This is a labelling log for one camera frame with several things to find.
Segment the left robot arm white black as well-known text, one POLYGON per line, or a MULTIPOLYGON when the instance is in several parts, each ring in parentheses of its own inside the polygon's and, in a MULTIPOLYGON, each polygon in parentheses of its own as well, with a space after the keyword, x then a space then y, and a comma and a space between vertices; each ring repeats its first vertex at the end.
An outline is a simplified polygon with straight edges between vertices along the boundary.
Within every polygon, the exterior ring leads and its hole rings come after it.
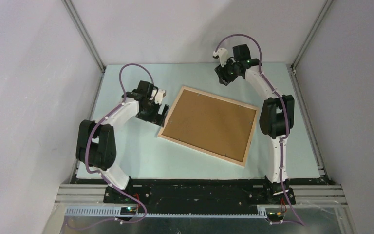
POLYGON ((134 189, 128 186, 130 177, 115 161, 117 147, 115 130, 135 117, 160 127, 164 126, 169 105, 162 104, 166 91, 147 81, 126 92, 118 105, 99 121, 83 120, 78 129, 76 158, 85 164, 90 174, 99 174, 106 183, 117 188, 115 196, 123 203, 134 198, 134 189))

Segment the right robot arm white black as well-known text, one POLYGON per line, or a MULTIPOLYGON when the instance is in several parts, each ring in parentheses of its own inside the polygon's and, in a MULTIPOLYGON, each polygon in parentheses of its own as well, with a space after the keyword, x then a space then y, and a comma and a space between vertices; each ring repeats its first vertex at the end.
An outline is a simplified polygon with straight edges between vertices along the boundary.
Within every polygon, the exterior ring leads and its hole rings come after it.
POLYGON ((233 56, 218 46, 212 56, 220 63, 215 68, 220 84, 227 86, 242 77, 263 100, 259 126, 268 138, 269 152, 269 167, 265 176, 267 188, 263 196, 268 203, 276 204, 289 190, 286 147, 290 130, 294 126, 295 99, 273 85, 262 69, 261 59, 252 58, 246 44, 234 46, 233 56))

